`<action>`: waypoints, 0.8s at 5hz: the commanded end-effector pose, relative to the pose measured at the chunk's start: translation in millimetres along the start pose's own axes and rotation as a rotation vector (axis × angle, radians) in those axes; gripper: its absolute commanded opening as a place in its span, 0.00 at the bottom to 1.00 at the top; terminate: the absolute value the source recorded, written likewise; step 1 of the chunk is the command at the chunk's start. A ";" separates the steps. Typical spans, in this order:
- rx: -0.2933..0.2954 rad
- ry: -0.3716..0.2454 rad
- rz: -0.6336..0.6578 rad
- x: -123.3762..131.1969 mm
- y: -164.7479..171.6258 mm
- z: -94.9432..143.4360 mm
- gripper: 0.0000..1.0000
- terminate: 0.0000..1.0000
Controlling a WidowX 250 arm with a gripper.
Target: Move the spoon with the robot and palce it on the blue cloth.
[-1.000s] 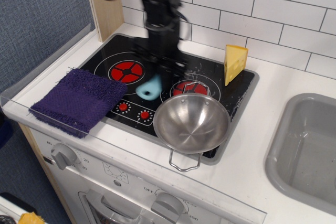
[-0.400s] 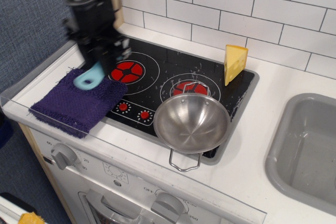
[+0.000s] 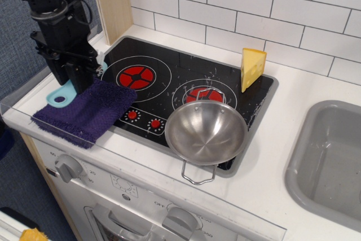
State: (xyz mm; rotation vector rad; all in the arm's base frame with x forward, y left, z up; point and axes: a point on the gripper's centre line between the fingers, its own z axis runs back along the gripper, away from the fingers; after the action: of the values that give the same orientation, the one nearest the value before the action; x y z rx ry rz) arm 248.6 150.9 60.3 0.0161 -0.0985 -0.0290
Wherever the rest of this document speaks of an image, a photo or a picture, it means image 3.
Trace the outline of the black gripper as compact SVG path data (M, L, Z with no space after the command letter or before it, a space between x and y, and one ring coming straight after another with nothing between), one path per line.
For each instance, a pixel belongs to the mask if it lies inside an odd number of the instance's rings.
M60 85L71 80L77 94L93 84L99 72L97 53L87 39L90 34L81 3L43 3L30 6L30 15L39 27L31 38Z

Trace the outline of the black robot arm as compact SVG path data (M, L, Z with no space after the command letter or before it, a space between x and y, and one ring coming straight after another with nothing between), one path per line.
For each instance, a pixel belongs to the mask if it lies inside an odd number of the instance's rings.
M91 11L84 0L23 0L40 30L30 34L60 85L70 81L77 94L102 73L98 53L89 44Z

